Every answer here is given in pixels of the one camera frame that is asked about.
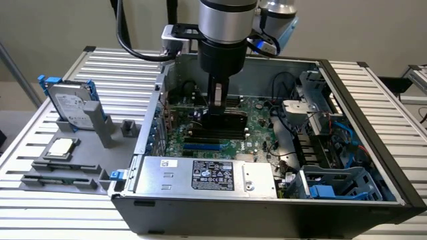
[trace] power supply label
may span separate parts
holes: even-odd
[[[191,187],[196,190],[234,191],[234,163],[228,161],[192,161]]]

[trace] motherboard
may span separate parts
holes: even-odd
[[[244,139],[203,139],[190,134],[195,125],[192,113],[206,106],[183,100],[168,106],[171,120],[167,135],[166,156],[204,159],[246,160],[260,163],[278,163],[276,157],[268,154],[268,147],[275,143],[275,133],[271,121],[272,104],[264,98],[240,97],[235,106],[227,110],[247,113]]]

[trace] blue latch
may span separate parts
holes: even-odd
[[[314,199],[366,200],[368,198],[367,192],[362,192],[355,196],[336,196],[331,185],[311,186],[310,194]]]
[[[37,80],[39,80],[39,85],[43,89],[43,93],[44,95],[49,96],[49,92],[48,92],[48,88],[45,86],[45,78],[47,76],[44,76],[43,74],[37,77]]]
[[[111,181],[123,181],[124,175],[125,175],[124,171],[112,171],[111,176],[109,176],[109,180]]]
[[[61,77],[49,76],[44,82],[48,83],[48,84],[57,84],[61,81],[63,81]]]

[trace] white label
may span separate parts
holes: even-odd
[[[92,129],[92,121],[89,116],[83,112],[85,103],[76,95],[56,94],[59,107],[65,114],[68,122],[77,128]]]
[[[162,168],[176,168],[179,166],[178,160],[164,159],[160,161]]]

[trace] blue release tab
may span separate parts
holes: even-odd
[[[44,82],[48,84],[57,84],[63,81],[61,77],[49,76]]]
[[[44,95],[49,96],[49,92],[48,92],[48,89],[47,89],[47,86],[45,86],[45,78],[47,76],[44,76],[43,74],[37,77],[37,80],[39,80],[39,85],[43,89],[43,93]]]
[[[310,187],[310,194],[314,199],[335,199],[334,188],[330,185],[314,185]]]
[[[123,171],[113,171],[111,173],[109,180],[111,181],[123,181],[124,174],[125,173]]]
[[[85,84],[88,85],[88,89],[91,91],[92,101],[100,101],[100,96],[99,96],[99,93],[96,92],[95,82],[89,79],[89,80],[87,80]],[[101,117],[104,118],[104,120],[107,120],[107,115],[105,115],[105,112],[103,109],[103,105],[100,108],[100,113],[101,113]]]

